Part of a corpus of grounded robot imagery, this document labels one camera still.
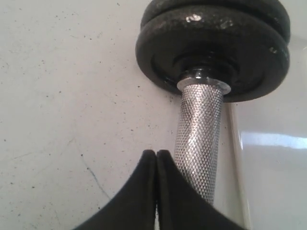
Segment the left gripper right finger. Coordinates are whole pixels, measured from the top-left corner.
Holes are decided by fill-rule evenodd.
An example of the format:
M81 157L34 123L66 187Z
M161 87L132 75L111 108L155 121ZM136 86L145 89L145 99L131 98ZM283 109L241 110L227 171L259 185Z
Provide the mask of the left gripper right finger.
M241 230L188 184L167 150L158 151L158 216L162 230Z

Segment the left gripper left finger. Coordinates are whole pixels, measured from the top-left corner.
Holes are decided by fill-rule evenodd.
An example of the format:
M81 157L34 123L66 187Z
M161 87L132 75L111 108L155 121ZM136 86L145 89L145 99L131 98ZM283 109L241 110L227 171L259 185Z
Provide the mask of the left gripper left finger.
M156 212L156 154L142 153L137 167L107 205L79 230L153 230Z

